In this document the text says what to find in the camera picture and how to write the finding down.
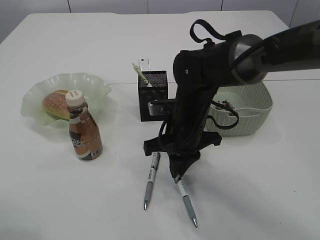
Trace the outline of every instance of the white basket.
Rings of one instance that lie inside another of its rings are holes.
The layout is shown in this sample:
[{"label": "white basket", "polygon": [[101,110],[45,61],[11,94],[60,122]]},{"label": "white basket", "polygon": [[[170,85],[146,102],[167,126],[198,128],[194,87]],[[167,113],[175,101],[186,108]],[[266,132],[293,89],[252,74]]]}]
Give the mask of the white basket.
[{"label": "white basket", "polygon": [[[244,136],[255,133],[267,119],[273,101],[263,82],[246,86],[227,86],[219,88],[213,100],[229,100],[239,114],[239,123],[234,128],[223,130],[215,126],[211,119],[207,119],[206,127],[210,132],[218,132],[221,136]],[[214,105],[209,109],[209,115],[222,126],[232,125],[237,118],[229,111],[218,110]]]}]

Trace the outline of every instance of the bread roll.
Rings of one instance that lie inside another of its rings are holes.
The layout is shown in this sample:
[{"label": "bread roll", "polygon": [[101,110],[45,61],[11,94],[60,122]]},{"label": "bread roll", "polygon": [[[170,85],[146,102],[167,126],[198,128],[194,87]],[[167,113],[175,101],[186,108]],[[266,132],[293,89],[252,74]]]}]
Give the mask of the bread roll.
[{"label": "bread roll", "polygon": [[42,100],[44,110],[58,118],[69,120],[70,115],[66,102],[66,90],[58,90],[50,93]]}]

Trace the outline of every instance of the ballpoint pen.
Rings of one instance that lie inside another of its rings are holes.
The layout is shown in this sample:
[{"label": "ballpoint pen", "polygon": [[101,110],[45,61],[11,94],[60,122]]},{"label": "ballpoint pen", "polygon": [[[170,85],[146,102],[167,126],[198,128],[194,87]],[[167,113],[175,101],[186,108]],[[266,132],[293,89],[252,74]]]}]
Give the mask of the ballpoint pen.
[{"label": "ballpoint pen", "polygon": [[189,215],[189,218],[192,220],[193,225],[197,228],[198,227],[197,217],[196,217],[194,208],[192,207],[186,186],[185,186],[184,182],[182,181],[180,175],[178,175],[174,179],[174,181],[178,185],[178,188],[179,188],[180,194],[182,196],[182,200],[183,200],[184,206],[186,208],[186,211]]},{"label": "ballpoint pen", "polygon": [[131,64],[133,66],[133,69],[136,71],[136,73],[139,75],[139,77],[143,80],[144,84],[147,87],[152,88],[152,85],[148,82],[148,80],[146,79],[145,75],[142,73],[140,68],[137,65],[135,65],[134,62],[132,62]]},{"label": "ballpoint pen", "polygon": [[160,160],[160,153],[154,152],[153,156],[152,156],[152,162],[151,162],[148,182],[146,184],[146,189],[145,189],[144,206],[143,206],[144,210],[147,210],[148,205],[151,200],[151,195],[152,195],[152,192],[154,189],[154,182],[155,182],[155,177],[156,177],[156,171],[158,170],[159,160]]}]

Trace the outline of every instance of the black mesh pen holder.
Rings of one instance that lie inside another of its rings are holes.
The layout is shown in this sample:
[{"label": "black mesh pen holder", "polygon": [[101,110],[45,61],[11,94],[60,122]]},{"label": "black mesh pen holder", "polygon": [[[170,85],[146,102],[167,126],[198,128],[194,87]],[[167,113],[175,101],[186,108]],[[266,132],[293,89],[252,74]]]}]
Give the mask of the black mesh pen holder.
[{"label": "black mesh pen holder", "polygon": [[148,103],[152,100],[168,99],[167,71],[143,71],[145,78],[152,87],[146,86],[145,82],[138,76],[138,93],[141,122],[163,121],[165,115],[151,116]]}]

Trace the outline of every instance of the light green bowl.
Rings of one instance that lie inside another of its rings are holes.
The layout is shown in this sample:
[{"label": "light green bowl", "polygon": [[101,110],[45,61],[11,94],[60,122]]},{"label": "light green bowl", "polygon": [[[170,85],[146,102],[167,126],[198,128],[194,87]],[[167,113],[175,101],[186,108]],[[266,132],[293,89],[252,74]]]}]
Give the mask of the light green bowl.
[{"label": "light green bowl", "polygon": [[74,89],[83,92],[93,117],[104,107],[105,97],[111,92],[111,87],[98,76],[85,72],[58,74],[35,84],[24,95],[20,113],[24,117],[34,118],[43,126],[67,128],[69,122],[47,113],[42,106],[42,100],[54,91]]}]

